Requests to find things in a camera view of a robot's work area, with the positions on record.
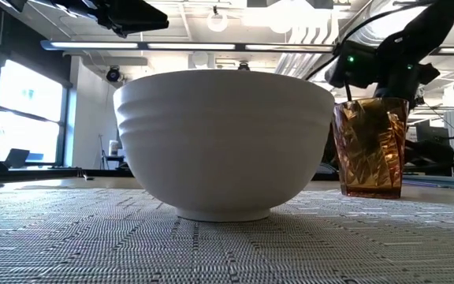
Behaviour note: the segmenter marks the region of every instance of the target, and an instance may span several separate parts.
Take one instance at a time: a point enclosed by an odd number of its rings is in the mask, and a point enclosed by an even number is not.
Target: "ceramic bowl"
[[[186,219],[262,219],[321,161],[333,96],[292,77],[237,70],[163,73],[117,90],[129,167]]]

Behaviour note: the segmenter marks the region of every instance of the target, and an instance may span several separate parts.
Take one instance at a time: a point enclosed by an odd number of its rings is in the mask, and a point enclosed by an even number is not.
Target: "woven placemat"
[[[0,283],[454,283],[454,206],[302,192],[179,219],[142,189],[0,192]]]

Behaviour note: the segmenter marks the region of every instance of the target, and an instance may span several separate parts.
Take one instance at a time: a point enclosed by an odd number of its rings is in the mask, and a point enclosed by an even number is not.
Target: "bowl base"
[[[239,212],[209,212],[190,211],[177,208],[177,215],[183,219],[200,222],[248,222],[269,217],[270,209],[239,211]]]

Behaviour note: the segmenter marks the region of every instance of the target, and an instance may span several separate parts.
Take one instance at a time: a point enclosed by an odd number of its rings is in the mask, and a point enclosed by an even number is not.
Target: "laptop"
[[[4,164],[9,169],[20,169],[21,167],[25,166],[25,161],[28,159],[29,150],[22,150],[22,149],[11,149],[9,151],[8,156]]]

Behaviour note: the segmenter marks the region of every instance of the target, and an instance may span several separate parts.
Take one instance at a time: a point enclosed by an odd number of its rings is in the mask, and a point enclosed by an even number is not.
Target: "amber glass cup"
[[[334,108],[341,191],[346,196],[400,198],[408,102],[359,99]]]

